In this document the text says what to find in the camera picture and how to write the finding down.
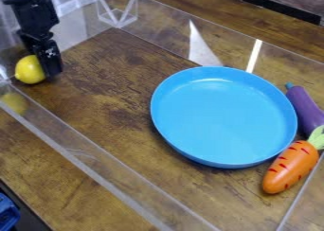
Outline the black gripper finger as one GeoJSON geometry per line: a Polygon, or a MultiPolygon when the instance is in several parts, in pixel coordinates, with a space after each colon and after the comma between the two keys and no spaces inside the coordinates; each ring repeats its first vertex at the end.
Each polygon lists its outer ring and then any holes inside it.
{"type": "Polygon", "coordinates": [[[63,70],[60,52],[54,40],[48,40],[35,46],[38,57],[44,75],[47,78],[55,77],[63,70]]]}

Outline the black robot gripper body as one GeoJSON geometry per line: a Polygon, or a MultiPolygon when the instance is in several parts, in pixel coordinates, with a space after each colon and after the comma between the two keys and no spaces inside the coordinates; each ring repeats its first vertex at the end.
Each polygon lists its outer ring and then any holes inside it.
{"type": "Polygon", "coordinates": [[[20,26],[17,35],[31,53],[51,47],[51,28],[59,23],[52,0],[3,0],[12,7],[20,26]]]}

